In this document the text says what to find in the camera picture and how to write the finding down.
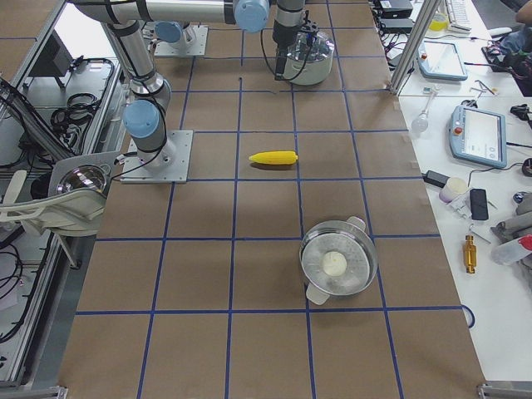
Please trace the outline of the gold brass fitting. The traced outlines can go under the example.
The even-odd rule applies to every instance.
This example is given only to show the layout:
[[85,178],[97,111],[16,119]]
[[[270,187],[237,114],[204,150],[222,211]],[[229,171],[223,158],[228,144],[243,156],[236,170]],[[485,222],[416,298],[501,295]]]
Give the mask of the gold brass fitting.
[[477,266],[477,257],[476,246],[472,234],[468,234],[465,236],[465,242],[462,249],[465,270],[468,274],[474,274],[475,268]]

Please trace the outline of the black rectangular phone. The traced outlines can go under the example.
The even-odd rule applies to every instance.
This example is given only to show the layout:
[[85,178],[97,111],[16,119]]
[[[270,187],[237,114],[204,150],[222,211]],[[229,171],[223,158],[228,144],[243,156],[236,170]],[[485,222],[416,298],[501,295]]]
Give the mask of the black rectangular phone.
[[486,221],[489,219],[488,201],[484,189],[470,190],[470,211],[473,220]]

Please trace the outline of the blue teach pendant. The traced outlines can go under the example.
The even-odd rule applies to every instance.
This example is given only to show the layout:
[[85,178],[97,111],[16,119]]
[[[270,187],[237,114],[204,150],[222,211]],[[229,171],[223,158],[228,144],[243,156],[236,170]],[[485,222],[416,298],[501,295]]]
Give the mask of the blue teach pendant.
[[448,131],[451,153],[455,158],[496,169],[507,166],[503,115],[457,106],[451,114]]
[[465,81],[468,77],[458,48],[452,42],[423,41],[417,61],[425,78]]

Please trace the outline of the yellow corn cob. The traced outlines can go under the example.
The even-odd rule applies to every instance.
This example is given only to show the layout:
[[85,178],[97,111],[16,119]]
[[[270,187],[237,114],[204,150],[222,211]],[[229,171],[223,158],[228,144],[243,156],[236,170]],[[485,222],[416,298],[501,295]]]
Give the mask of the yellow corn cob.
[[259,165],[294,165],[298,154],[294,150],[271,150],[250,155],[248,160]]

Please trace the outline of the aluminium frame post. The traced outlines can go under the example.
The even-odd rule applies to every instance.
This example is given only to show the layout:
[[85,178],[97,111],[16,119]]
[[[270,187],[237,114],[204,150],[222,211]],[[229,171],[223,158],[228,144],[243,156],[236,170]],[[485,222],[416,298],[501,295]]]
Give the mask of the aluminium frame post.
[[423,41],[423,37],[425,36],[439,4],[439,0],[425,0],[421,5],[414,27],[411,30],[411,34],[408,37],[405,48],[401,54],[401,59],[397,64],[388,86],[388,89],[392,94],[397,95],[401,90],[403,81],[406,79],[408,71],[411,69],[412,62],[416,58],[417,50]]

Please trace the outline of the white plastic dish rack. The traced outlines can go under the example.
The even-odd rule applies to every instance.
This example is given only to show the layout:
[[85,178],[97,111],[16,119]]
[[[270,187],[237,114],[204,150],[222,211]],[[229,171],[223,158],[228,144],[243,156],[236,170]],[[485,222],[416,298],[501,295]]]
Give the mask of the white plastic dish rack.
[[96,234],[106,206],[105,191],[82,186],[58,194],[57,186],[67,173],[84,165],[101,168],[103,182],[106,183],[118,155],[119,152],[115,150],[58,161],[52,172],[48,196],[27,202],[17,202],[27,175],[24,170],[17,171],[1,204],[1,223],[19,222],[29,234],[35,235],[43,234],[47,229],[69,237]]

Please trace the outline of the white keyboard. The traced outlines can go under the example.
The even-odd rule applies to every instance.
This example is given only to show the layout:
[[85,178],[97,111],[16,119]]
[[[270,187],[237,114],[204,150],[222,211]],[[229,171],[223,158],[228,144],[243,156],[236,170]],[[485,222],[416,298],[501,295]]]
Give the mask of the white keyboard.
[[444,0],[446,15],[448,18],[447,29],[452,32],[469,33],[471,24],[466,11],[464,0]]

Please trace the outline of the white purple round container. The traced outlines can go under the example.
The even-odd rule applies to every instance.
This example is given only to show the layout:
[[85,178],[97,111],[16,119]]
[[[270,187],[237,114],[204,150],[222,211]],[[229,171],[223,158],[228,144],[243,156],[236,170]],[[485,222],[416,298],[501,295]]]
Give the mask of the white purple round container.
[[461,178],[450,177],[439,193],[439,199],[444,203],[450,203],[463,195],[469,189],[468,184]]

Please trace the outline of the clear light bulb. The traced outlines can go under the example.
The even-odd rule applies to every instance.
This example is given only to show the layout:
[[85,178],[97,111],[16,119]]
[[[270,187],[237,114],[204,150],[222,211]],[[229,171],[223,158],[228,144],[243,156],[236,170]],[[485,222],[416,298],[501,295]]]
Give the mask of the clear light bulb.
[[425,132],[429,126],[428,115],[431,108],[431,103],[438,95],[441,86],[435,84],[432,87],[425,87],[423,93],[427,95],[426,104],[419,113],[419,115],[411,123],[411,133],[414,137],[420,137],[423,132]]

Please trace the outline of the near blue teach pendant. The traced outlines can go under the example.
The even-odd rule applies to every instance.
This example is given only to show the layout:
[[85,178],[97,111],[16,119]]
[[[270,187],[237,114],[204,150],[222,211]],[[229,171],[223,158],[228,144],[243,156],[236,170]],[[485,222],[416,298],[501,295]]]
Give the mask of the near blue teach pendant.
[[448,131],[451,153],[455,158],[496,169],[507,166],[503,115],[457,106],[451,114]]

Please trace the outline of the far blue teach pendant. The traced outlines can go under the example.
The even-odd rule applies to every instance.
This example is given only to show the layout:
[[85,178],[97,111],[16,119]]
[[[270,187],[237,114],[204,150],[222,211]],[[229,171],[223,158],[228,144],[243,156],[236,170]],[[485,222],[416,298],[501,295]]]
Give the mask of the far blue teach pendant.
[[458,48],[452,42],[423,41],[417,61],[425,78],[465,81],[468,77]]

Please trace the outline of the black power adapter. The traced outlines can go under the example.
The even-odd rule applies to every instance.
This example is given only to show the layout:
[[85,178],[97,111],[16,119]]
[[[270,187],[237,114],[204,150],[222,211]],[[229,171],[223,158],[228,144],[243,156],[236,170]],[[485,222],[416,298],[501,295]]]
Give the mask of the black power adapter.
[[438,188],[443,188],[450,179],[449,176],[435,172],[434,170],[428,170],[427,172],[423,173],[422,178],[425,183]]

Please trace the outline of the clear bottle red cap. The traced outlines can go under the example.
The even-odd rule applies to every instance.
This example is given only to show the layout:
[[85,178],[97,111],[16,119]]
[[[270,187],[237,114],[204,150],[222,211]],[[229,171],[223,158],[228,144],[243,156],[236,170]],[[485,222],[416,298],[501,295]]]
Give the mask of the clear bottle red cap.
[[491,251],[491,257],[497,264],[508,265],[520,261],[531,254],[531,235],[513,239]]

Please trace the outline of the shiny metal bowl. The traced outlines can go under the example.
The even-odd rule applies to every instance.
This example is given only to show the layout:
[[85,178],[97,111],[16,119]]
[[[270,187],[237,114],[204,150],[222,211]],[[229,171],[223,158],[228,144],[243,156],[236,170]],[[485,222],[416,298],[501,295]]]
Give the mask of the shiny metal bowl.
[[81,165],[68,171],[57,184],[56,192],[61,195],[77,189],[91,189],[102,193],[107,186],[104,170],[96,165]]

